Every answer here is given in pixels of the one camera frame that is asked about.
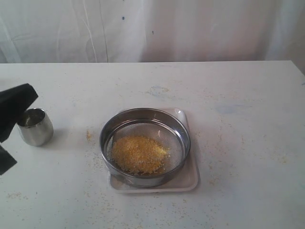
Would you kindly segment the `round steel mesh sieve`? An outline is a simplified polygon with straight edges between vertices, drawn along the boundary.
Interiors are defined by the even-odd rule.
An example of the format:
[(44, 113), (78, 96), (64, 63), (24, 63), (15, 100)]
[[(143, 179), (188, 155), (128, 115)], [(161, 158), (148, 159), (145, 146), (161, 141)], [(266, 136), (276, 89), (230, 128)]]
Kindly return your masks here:
[(99, 145), (111, 181), (154, 188), (176, 180), (190, 158), (186, 114), (178, 108), (133, 108), (113, 116)]

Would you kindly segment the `white square plastic tray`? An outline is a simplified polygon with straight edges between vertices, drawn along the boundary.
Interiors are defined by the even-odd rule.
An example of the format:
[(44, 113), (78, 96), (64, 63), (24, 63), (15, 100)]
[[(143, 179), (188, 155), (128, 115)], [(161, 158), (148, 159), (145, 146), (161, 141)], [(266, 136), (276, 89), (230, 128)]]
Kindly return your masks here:
[[(142, 115), (129, 117), (126, 122), (120, 122), (118, 128), (111, 134), (107, 149), (102, 153), (108, 167), (108, 183), (118, 193), (162, 193), (186, 192), (193, 190), (199, 180), (199, 173), (192, 151), (186, 148), (191, 141), (187, 116), (179, 108), (149, 108), (148, 119)], [(167, 149), (164, 165), (147, 176), (134, 176), (120, 172), (119, 166), (111, 161), (111, 147), (118, 139), (129, 136), (145, 136), (154, 139)]]

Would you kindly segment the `yellow and white grain mix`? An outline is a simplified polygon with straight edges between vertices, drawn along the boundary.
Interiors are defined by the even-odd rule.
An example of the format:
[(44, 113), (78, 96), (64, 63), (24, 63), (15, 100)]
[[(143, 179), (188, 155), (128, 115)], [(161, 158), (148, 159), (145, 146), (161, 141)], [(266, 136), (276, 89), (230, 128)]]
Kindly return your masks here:
[(135, 175), (156, 173), (169, 157), (168, 149), (145, 136), (126, 136), (112, 146), (111, 158), (123, 170)]

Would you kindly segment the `white curtain backdrop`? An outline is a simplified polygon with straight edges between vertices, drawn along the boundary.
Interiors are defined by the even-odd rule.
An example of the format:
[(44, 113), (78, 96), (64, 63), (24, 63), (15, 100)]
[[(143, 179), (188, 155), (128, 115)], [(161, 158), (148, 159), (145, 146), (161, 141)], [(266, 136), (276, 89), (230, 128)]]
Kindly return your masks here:
[(291, 60), (305, 69), (302, 0), (3, 0), (0, 61)]

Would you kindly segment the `stainless steel cup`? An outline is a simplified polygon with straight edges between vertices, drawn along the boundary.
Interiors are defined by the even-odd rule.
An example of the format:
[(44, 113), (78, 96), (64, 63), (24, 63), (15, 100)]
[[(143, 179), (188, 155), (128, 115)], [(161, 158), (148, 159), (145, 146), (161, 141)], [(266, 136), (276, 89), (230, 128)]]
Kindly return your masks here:
[(17, 127), (23, 141), (31, 146), (42, 146), (53, 137), (54, 129), (47, 113), (41, 108), (26, 110)]

